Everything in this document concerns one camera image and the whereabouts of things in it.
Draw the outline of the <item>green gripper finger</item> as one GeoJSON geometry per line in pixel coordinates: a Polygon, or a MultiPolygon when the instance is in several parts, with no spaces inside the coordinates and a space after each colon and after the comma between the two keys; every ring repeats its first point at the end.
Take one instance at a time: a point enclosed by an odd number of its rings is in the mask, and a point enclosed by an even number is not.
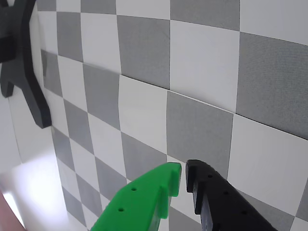
{"type": "Polygon", "coordinates": [[[121,188],[91,228],[93,231],[156,231],[179,194],[181,164],[164,163],[121,188]]]}

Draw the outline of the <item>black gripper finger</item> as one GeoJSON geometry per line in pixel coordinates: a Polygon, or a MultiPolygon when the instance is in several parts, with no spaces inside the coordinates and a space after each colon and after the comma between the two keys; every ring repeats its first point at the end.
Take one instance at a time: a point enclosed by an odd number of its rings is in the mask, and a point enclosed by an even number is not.
{"type": "Polygon", "coordinates": [[[276,230],[206,162],[186,162],[186,189],[193,194],[194,212],[200,215],[204,231],[276,230]]]}

